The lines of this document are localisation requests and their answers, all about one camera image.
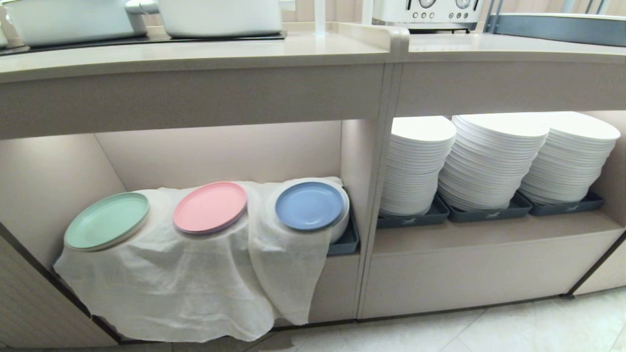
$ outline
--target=blue plate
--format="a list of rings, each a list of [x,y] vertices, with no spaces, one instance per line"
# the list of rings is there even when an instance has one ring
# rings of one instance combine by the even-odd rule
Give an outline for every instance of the blue plate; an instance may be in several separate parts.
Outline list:
[[[292,229],[314,231],[337,220],[343,207],[344,200],[333,186],[304,182],[289,187],[278,197],[276,215]]]

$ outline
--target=wall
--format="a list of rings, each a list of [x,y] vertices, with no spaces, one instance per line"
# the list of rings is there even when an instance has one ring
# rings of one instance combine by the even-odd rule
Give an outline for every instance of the wall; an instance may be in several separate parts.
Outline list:
[[[341,121],[98,133],[129,191],[339,176]]]
[[[585,114],[613,125],[622,133],[592,189],[605,197],[604,212],[626,227],[626,111],[587,111]]]
[[[0,222],[50,268],[69,223],[124,192],[94,135],[0,141]]]

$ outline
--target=toaster dial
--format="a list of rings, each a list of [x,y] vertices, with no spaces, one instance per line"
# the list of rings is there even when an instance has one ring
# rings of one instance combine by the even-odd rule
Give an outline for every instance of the toaster dial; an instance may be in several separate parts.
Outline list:
[[[431,7],[435,1],[437,0],[419,0],[419,4],[422,6],[422,8],[427,9],[429,7]]]
[[[456,0],[456,7],[466,9],[471,4],[471,0]]]

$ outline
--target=white floor tile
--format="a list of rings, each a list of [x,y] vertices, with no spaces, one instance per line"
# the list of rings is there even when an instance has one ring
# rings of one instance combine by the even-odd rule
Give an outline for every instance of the white floor tile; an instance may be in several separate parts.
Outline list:
[[[472,352],[469,347],[465,346],[463,341],[456,338],[450,342],[441,352]]]
[[[173,352],[244,352],[275,334],[276,333],[269,333],[253,342],[245,342],[231,337],[225,337],[206,343],[174,343]]]
[[[439,352],[483,311],[283,331],[250,351]]]
[[[488,309],[459,336],[472,352],[609,351],[626,323],[626,291]]]
[[[172,352],[171,343],[133,343],[112,347],[94,348],[53,348],[46,349],[45,352]]]
[[[617,336],[610,352],[626,352],[626,325],[622,328],[620,336]]]

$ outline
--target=beige countertop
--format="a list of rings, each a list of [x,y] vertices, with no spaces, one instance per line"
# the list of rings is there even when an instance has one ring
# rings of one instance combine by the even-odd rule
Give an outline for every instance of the beige countertop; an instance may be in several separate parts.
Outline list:
[[[153,43],[0,57],[0,83],[112,73],[384,63],[389,50],[339,33],[284,40]]]
[[[405,62],[563,61],[626,64],[626,48],[500,34],[414,34]]]

